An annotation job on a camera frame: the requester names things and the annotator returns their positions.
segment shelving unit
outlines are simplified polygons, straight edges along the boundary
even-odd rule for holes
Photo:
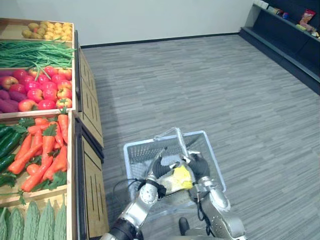
[[[240,36],[320,95],[320,40],[256,4],[260,13]]]

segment gray plastic basket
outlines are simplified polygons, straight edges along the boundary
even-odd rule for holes
[[[176,130],[176,135],[163,136],[171,130]],[[226,191],[226,185],[220,172],[214,151],[210,145],[207,134],[204,131],[194,131],[181,134],[179,128],[171,128],[169,131],[148,140],[127,143],[123,147],[126,175],[128,179],[144,179],[146,177],[149,165],[156,155],[167,147],[162,154],[161,164],[166,166],[176,161],[181,161],[179,154],[188,151],[201,152],[204,159],[207,160],[210,168],[210,177],[214,178]],[[136,197],[138,186],[129,189],[130,199],[133,201]],[[194,204],[187,191],[179,191],[167,195],[161,201],[158,201],[151,209],[148,219],[152,220],[160,216],[175,213],[189,212],[189,207]]]

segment red apple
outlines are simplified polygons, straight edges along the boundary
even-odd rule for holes
[[[58,109],[62,109],[63,107],[71,108],[72,107],[72,100],[70,98],[61,98],[58,101],[56,101],[56,107]]]
[[[49,82],[50,79],[45,75],[45,74],[40,74],[38,76],[38,80],[37,80],[40,84],[44,84],[46,82]]]
[[[19,83],[25,79],[26,76],[28,76],[28,73],[24,69],[17,69],[13,72],[12,76],[16,78]]]
[[[40,84],[37,81],[31,81],[24,85],[25,90],[28,92],[31,89],[40,89]]]
[[[63,99],[63,98],[72,99],[72,92],[69,88],[63,87],[59,89],[57,93],[57,97],[58,99]]]
[[[7,90],[10,89],[11,85],[18,83],[19,81],[13,76],[4,76],[1,78],[1,86]]]
[[[28,97],[28,99],[31,99],[36,103],[39,103],[41,100],[43,100],[42,91],[37,88],[30,89],[26,96]]]
[[[12,84],[11,87],[9,88],[9,92],[19,92],[22,94],[27,93],[25,86],[20,83]]]
[[[72,71],[71,69],[67,69],[67,68],[60,68],[58,70],[58,73],[60,75],[64,75],[65,79],[67,79],[68,81],[70,81],[72,79]]]
[[[57,88],[57,84],[55,84],[53,81],[47,81],[44,84],[41,85],[41,90],[45,90],[45,89],[55,89],[58,90]]]
[[[18,108],[20,112],[27,112],[32,110],[37,110],[38,105],[35,101],[31,99],[25,99],[19,102]]]
[[[22,85],[26,85],[27,83],[34,82],[35,78],[33,76],[27,75],[23,80],[19,81]]]
[[[32,77],[36,77],[37,74],[38,74],[38,69],[36,67],[33,67],[33,68],[30,68],[29,71],[28,71],[29,75],[32,76]]]
[[[58,70],[52,66],[46,66],[44,68],[44,71],[50,76],[52,77],[55,74],[58,74]]]
[[[66,80],[65,75],[55,74],[51,77],[51,81],[58,84],[61,81]]]
[[[62,88],[67,88],[67,89],[72,89],[72,83],[71,81],[67,81],[67,80],[63,80],[58,82],[58,89],[62,89]]]
[[[41,102],[39,102],[38,108],[39,110],[55,109],[56,105],[52,100],[42,100]]]
[[[56,101],[57,98],[57,90],[53,89],[53,88],[46,88],[43,90],[43,98],[45,100],[52,100],[52,101]]]

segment produce display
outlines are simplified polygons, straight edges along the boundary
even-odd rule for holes
[[[68,116],[63,113],[54,118],[21,118],[16,125],[1,124],[0,187],[13,187],[24,172],[29,177],[13,194],[22,196],[23,192],[65,185],[68,124]]]
[[[71,69],[48,65],[0,75],[0,114],[72,107]]]
[[[66,240],[67,209],[63,201],[56,219],[50,200],[40,215],[36,202],[31,201],[25,219],[15,207],[12,212],[0,208],[1,240]]]
[[[72,41],[73,29],[69,22],[41,21],[39,24],[32,22],[28,24],[28,28],[21,33],[26,39]]]

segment metal robot arm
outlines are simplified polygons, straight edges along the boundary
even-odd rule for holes
[[[207,218],[214,237],[224,240],[247,240],[242,221],[231,211],[230,202],[220,185],[210,178],[207,161],[200,152],[190,152],[189,156],[183,156],[182,160],[194,173],[197,181],[197,203],[204,218]]]
[[[162,166],[162,152],[150,165],[145,185],[143,185],[133,202],[121,213],[109,233],[100,240],[133,240],[145,222],[151,207],[166,195],[166,189],[157,183],[157,179],[175,168],[178,163]]]

